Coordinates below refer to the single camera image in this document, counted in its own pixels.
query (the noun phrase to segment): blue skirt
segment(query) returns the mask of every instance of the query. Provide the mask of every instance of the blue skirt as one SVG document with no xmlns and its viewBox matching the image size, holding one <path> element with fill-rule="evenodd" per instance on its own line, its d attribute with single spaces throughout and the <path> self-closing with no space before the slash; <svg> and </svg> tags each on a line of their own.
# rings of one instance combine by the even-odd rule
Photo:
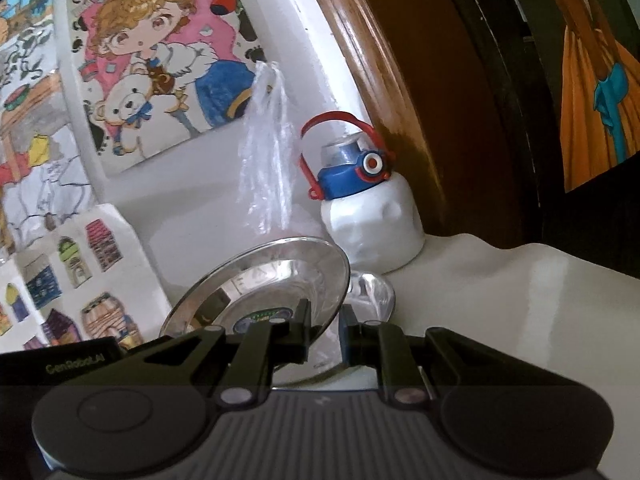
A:
<svg viewBox="0 0 640 480">
<path fill-rule="evenodd" d="M 244 114 L 254 73 L 239 61 L 219 60 L 196 79 L 202 113 L 211 126 L 220 126 Z"/>
</svg>

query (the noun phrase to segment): red bottle strap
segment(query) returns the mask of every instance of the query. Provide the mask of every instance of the red bottle strap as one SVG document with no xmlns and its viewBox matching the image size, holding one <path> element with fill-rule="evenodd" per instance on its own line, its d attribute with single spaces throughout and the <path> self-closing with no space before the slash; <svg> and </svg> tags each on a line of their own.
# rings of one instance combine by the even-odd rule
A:
<svg viewBox="0 0 640 480">
<path fill-rule="evenodd" d="M 382 136 L 373 129 L 373 126 L 357 119 L 354 115 L 348 112 L 340 112 L 336 110 L 334 112 L 325 112 L 324 114 L 311 118 L 302 127 L 300 138 L 304 137 L 305 134 L 314 126 L 328 121 L 344 121 L 359 127 L 359 129 L 366 133 L 369 139 L 371 139 L 371 142 L 377 150 L 387 154 L 389 163 L 393 163 L 395 155 L 386 148 L 385 139 L 383 139 Z M 309 165 L 306 163 L 304 155 L 300 155 L 300 169 L 311 186 L 311 189 L 309 189 L 309 198 L 312 200 L 324 200 L 324 192 L 322 192 L 322 188 L 320 187 L 320 184 L 318 184 L 318 180 L 315 178 L 309 168 Z"/>
</svg>

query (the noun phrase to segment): plastic bag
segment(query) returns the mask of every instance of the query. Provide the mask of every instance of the plastic bag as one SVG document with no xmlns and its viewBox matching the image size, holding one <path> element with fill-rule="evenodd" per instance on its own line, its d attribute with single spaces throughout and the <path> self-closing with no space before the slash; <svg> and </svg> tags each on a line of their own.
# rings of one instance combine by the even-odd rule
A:
<svg viewBox="0 0 640 480">
<path fill-rule="evenodd" d="M 258 62 L 244 125 L 238 200 L 250 204 L 247 224 L 258 234 L 287 230 L 300 140 L 289 119 L 284 77 L 276 62 Z"/>
</svg>

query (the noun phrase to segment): colored drawing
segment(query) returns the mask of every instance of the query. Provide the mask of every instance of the colored drawing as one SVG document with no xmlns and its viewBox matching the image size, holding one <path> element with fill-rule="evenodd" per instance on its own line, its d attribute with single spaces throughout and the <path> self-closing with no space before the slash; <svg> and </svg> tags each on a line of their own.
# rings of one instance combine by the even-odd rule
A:
<svg viewBox="0 0 640 480">
<path fill-rule="evenodd" d="M 138 326 L 127 315 L 122 302 L 108 292 L 82 309 L 82 325 L 92 338 L 112 336 L 125 350 L 143 343 Z"/>
<path fill-rule="evenodd" d="M 24 267 L 24 281 L 38 310 L 62 294 L 49 259 L 44 254 Z"/>
<path fill-rule="evenodd" d="M 38 336 L 33 336 L 31 339 L 29 339 L 24 345 L 22 345 L 22 348 L 24 348 L 25 350 L 37 350 L 38 348 L 44 348 L 45 345 L 42 341 L 40 341 L 38 339 Z"/>
<path fill-rule="evenodd" d="M 109 231 L 109 228 L 102 220 L 94 220 L 87 224 L 86 237 L 89 241 L 89 247 L 91 247 L 95 257 L 98 259 L 98 263 L 100 263 L 102 272 L 122 259 L 122 254 L 116 245 L 113 233 Z"/>
<path fill-rule="evenodd" d="M 21 251 L 95 199 L 56 72 L 52 0 L 0 2 L 0 248 Z"/>
<path fill-rule="evenodd" d="M 50 345 L 66 345 L 82 341 L 78 327 L 72 319 L 55 308 L 51 309 L 47 320 L 42 324 L 42 331 Z"/>
<path fill-rule="evenodd" d="M 53 12 L 53 0 L 0 1 L 0 46 Z"/>
<path fill-rule="evenodd" d="M 9 285 L 6 286 L 6 302 L 11 305 L 11 308 L 14 310 L 14 316 L 15 319 L 18 320 L 18 323 L 29 315 L 27 306 L 24 304 L 20 292 L 18 292 L 17 287 L 13 283 L 9 283 Z"/>
<path fill-rule="evenodd" d="M 12 327 L 9 316 L 4 312 L 4 308 L 0 304 L 0 335 L 6 333 Z"/>
<path fill-rule="evenodd" d="M 517 1 L 558 113 L 571 191 L 640 149 L 640 9 L 628 0 Z"/>
<path fill-rule="evenodd" d="M 68 0 L 68 8 L 107 175 L 244 114 L 255 67 L 245 54 L 262 49 L 241 0 Z"/>
<path fill-rule="evenodd" d="M 58 254 L 60 256 L 60 261 L 65 264 L 66 273 L 68 274 L 69 281 L 74 288 L 78 288 L 92 276 L 89 267 L 80 254 L 78 244 L 76 244 L 71 238 L 60 238 L 60 242 L 58 243 Z"/>
</svg>

